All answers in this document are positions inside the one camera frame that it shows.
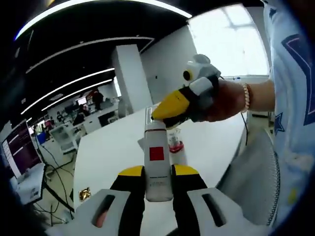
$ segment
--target red liquid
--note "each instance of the red liquid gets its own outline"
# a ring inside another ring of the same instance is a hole
[[[170,151],[171,153],[177,153],[177,152],[179,152],[180,150],[182,150],[183,148],[184,148],[184,144],[183,144],[182,141],[180,141],[180,143],[177,144],[177,145],[175,145],[175,146],[170,146],[170,145],[169,145],[169,151]]]

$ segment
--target white chair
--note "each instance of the white chair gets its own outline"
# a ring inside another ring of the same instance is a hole
[[[265,130],[232,161],[217,188],[235,201],[252,223],[273,224],[280,192],[280,171],[273,144]]]
[[[64,155],[78,150],[81,137],[75,138],[64,124],[52,129],[50,134],[59,144]]]
[[[115,115],[108,118],[108,123],[113,123],[114,121],[124,118],[127,114],[127,108],[125,102],[121,99],[118,102],[118,110],[115,111]]]

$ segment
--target black ceiling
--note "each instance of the black ceiling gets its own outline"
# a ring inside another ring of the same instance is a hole
[[[16,0],[11,1],[12,4],[16,3],[17,5],[11,6],[9,9],[17,17],[10,27],[6,25],[3,28],[5,41],[11,47],[3,49],[3,56],[6,58],[1,59],[7,67],[18,66],[18,71],[25,78],[26,89],[24,89],[23,96],[26,98],[26,102],[18,106],[19,112],[44,94],[67,82],[112,67],[111,53],[116,45],[137,44],[141,51],[150,40],[126,39],[98,42],[56,56],[53,56],[54,54],[75,45],[84,45],[87,42],[114,37],[151,37],[154,38],[150,44],[152,46],[166,35],[184,26],[187,20],[182,15],[145,3],[122,0],[96,1],[72,6],[52,14],[35,24],[13,42],[14,36],[27,22],[27,17],[35,16],[44,10],[43,1],[45,0],[24,0],[18,1],[18,3]],[[193,16],[237,2],[232,0],[162,1]],[[62,1],[56,0],[50,7],[60,2]],[[244,0],[242,2],[248,6],[261,5],[259,0]],[[9,65],[9,58],[12,58],[9,55],[13,55],[17,48],[20,48],[18,59]],[[38,64],[49,56],[52,58]],[[114,72],[111,72],[99,77],[113,76]],[[63,93],[65,95],[70,94],[94,84],[95,81],[98,81],[98,78],[91,77],[91,79],[83,80],[75,86],[67,87]],[[47,106],[50,103],[47,99],[27,111],[26,117],[37,113],[39,108]]]

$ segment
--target white pillar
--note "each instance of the white pillar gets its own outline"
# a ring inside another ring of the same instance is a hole
[[[152,99],[137,45],[117,46],[112,55],[115,74],[129,113],[152,106]]]

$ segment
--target red label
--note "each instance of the red label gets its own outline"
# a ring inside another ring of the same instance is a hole
[[[150,161],[162,161],[164,160],[163,147],[151,147],[150,148]]]

